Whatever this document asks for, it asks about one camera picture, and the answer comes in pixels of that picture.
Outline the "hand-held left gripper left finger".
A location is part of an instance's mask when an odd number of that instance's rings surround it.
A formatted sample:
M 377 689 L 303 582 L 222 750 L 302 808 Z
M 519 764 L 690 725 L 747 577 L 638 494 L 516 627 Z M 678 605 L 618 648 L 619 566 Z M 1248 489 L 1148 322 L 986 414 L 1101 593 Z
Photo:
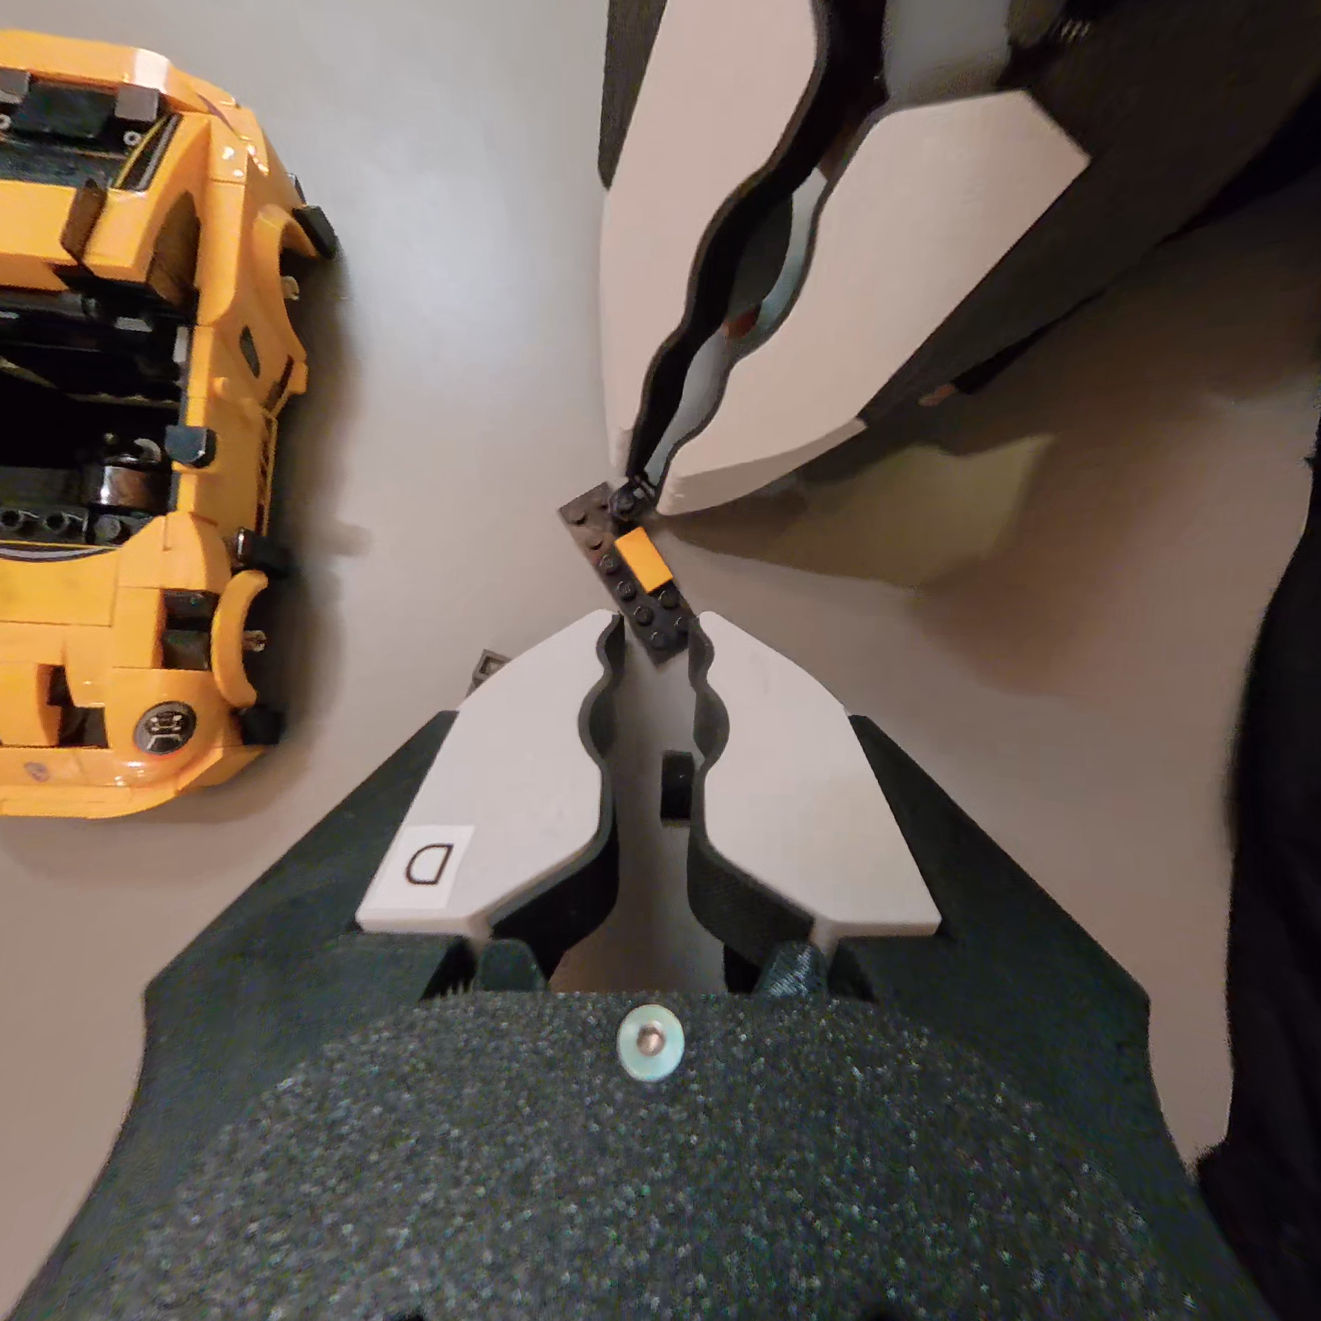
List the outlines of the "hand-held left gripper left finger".
M 468 695 L 355 912 L 369 934 L 512 939 L 544 977 L 618 899 L 607 753 L 624 631 L 599 609 Z

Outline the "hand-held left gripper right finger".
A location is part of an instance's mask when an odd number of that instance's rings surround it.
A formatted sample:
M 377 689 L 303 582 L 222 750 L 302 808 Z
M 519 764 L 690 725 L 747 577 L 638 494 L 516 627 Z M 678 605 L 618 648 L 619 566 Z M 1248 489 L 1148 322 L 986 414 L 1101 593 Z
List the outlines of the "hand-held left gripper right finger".
M 692 626 L 698 764 L 687 906 L 726 981 L 785 945 L 931 937 L 942 915 L 847 709 L 805 668 L 715 612 Z

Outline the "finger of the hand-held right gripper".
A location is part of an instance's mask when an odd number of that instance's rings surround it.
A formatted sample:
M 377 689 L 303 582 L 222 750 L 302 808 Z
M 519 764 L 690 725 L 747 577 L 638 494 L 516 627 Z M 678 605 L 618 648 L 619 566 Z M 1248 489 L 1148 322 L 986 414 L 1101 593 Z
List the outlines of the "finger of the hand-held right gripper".
M 725 321 L 756 233 L 851 115 L 874 105 L 885 3 L 670 2 L 649 44 L 613 3 L 599 165 L 605 436 L 649 475 L 693 357 Z
M 814 214 L 796 297 L 671 453 L 657 513 L 734 502 L 858 436 L 871 399 L 1086 164 L 1022 90 L 868 124 Z

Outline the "black lego plate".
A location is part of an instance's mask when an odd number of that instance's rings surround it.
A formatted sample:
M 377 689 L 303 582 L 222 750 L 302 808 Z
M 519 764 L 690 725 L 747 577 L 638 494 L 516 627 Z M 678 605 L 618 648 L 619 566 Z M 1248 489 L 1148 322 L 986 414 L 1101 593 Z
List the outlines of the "black lego plate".
M 561 505 L 558 516 L 638 645 L 662 664 L 687 649 L 692 612 L 673 572 L 671 583 L 657 593 L 640 590 L 615 550 L 615 538 L 645 525 L 637 509 L 616 514 L 613 497 L 610 484 L 596 484 Z

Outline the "yellow lego car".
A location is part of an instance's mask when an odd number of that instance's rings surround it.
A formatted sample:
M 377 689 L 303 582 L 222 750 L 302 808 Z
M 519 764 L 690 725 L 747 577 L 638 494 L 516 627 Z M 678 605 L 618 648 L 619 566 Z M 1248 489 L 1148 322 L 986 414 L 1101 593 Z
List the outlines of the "yellow lego car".
M 154 52 L 1 36 L 1 807 L 105 819 L 283 730 L 248 673 L 297 275 L 335 259 L 269 137 Z

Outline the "person's torso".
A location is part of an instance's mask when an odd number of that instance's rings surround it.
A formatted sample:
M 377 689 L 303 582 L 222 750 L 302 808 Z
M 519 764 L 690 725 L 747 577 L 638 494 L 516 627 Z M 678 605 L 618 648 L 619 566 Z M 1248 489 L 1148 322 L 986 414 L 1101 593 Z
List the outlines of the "person's torso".
M 1319 447 L 1253 645 L 1228 794 L 1226 1134 L 1198 1186 L 1278 1318 L 1319 1318 Z

